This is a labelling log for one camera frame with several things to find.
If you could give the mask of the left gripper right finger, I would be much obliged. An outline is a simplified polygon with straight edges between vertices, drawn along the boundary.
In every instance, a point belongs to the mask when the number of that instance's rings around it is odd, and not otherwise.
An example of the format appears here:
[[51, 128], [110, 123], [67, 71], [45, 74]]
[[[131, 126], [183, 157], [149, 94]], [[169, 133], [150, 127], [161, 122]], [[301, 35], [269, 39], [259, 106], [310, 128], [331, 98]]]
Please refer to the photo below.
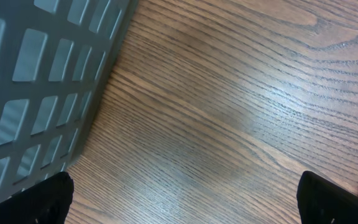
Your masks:
[[302, 224], [358, 224], [358, 197], [304, 171], [296, 193]]

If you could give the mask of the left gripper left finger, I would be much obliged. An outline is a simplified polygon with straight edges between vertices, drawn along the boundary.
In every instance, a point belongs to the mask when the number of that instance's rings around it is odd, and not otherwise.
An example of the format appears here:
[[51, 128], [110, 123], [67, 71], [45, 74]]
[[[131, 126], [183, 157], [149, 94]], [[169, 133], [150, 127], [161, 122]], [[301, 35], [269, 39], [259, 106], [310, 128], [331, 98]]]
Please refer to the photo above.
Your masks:
[[64, 224], [73, 193], [73, 179], [59, 172], [0, 203], [0, 224]]

